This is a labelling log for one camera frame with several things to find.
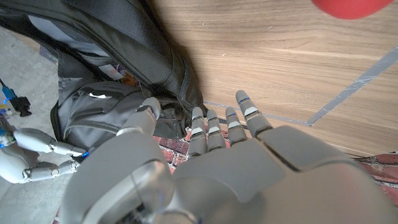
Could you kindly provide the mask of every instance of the gray tape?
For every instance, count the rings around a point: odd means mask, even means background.
[[[208,104],[208,105],[219,106],[219,107],[222,107],[222,108],[232,107],[236,111],[241,111],[240,108],[234,107],[234,106],[222,105],[220,103],[214,103],[214,102],[207,101],[207,100],[205,100],[204,102],[206,104]],[[300,125],[304,125],[304,126],[310,126],[310,124],[308,124],[306,121],[299,121],[299,120],[296,120],[296,119],[284,118],[284,117],[281,117],[281,116],[272,115],[272,114],[266,114],[266,113],[262,113],[262,115],[264,115],[266,118],[270,118],[270,119],[278,119],[278,120],[281,120],[281,121],[287,121],[287,122],[300,124]]]
[[[358,77],[351,85],[347,86],[341,93],[335,96],[328,104],[326,104],[322,109],[316,112],[307,123],[311,126],[323,115],[327,114],[341,102],[345,101],[348,97],[354,94],[356,91],[360,90],[363,86],[368,84],[371,80],[375,79],[382,72],[384,72],[391,65],[396,63],[398,60],[398,46],[392,49],[387,55],[381,58],[375,65],[373,65],[369,70]]]

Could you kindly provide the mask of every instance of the robotic hand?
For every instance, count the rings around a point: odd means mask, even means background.
[[[4,117],[0,120],[0,176],[13,184],[71,174],[76,172],[76,168],[80,165],[73,159],[59,166],[49,162],[41,162],[37,165],[36,158],[32,158],[32,153],[27,151],[54,152],[71,156],[87,155],[85,149],[57,142],[42,131],[31,128],[14,131]]]
[[[397,223],[355,161],[297,129],[272,128],[245,92],[236,100],[252,139],[228,108],[225,148],[209,110],[207,144],[195,108],[188,161],[173,175],[152,138],[159,102],[146,100],[73,175],[62,223]]]

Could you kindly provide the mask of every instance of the red ball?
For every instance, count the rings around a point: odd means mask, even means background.
[[[312,0],[327,14],[340,19],[360,19],[386,7],[394,0]]]

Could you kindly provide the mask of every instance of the wooden panel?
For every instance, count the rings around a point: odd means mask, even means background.
[[[205,100],[236,106],[245,90],[262,112],[306,121],[398,43],[398,2],[344,21],[309,0],[158,0],[160,19],[189,54]],[[357,156],[397,144],[398,67],[313,127],[292,125]],[[207,105],[224,117],[225,108]]]

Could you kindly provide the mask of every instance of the black backpack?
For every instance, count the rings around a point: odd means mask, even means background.
[[[183,138],[192,109],[205,110],[190,62],[171,46],[145,0],[5,0],[0,26],[58,57],[60,96],[51,120],[59,141],[96,146],[151,96],[162,106],[156,136]],[[120,83],[119,66],[139,86]]]

